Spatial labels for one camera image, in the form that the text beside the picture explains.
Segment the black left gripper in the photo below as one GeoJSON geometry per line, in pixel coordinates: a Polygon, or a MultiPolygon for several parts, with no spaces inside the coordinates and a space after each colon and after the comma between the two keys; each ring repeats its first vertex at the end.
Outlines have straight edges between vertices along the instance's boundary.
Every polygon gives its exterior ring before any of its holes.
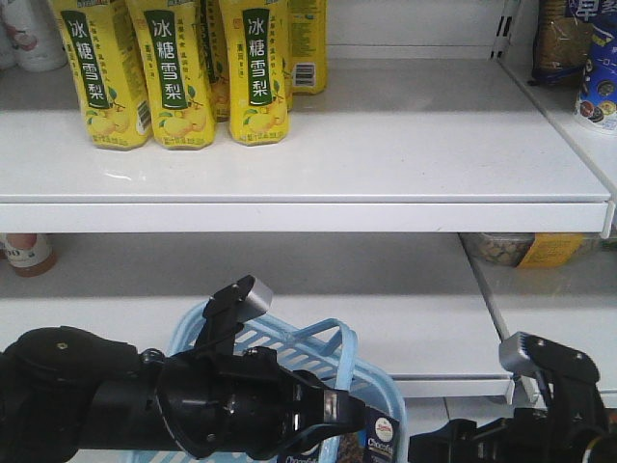
{"type": "Polygon", "coordinates": [[[162,367],[156,399],[174,442],[196,458],[307,451],[365,424],[361,399],[308,370],[280,367],[268,348],[244,356],[173,355],[162,367]]]}

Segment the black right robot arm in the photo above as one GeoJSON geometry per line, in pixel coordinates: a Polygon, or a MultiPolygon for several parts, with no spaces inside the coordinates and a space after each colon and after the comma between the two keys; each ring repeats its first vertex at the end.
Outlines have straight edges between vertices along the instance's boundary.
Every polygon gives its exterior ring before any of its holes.
{"type": "Polygon", "coordinates": [[[584,352],[517,332],[504,340],[499,361],[537,381],[544,410],[517,408],[484,425],[454,419],[409,439],[409,462],[614,462],[616,433],[597,383],[600,372],[584,352]]]}

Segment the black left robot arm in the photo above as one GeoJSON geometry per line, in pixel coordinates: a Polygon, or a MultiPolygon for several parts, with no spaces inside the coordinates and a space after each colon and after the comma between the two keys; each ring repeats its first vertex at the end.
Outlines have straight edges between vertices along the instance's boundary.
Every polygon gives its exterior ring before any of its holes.
{"type": "Polygon", "coordinates": [[[1,354],[1,458],[120,449],[267,460],[363,427],[362,400],[282,367],[273,349],[233,347],[234,336],[200,335],[167,356],[73,327],[29,331],[1,354]]]}

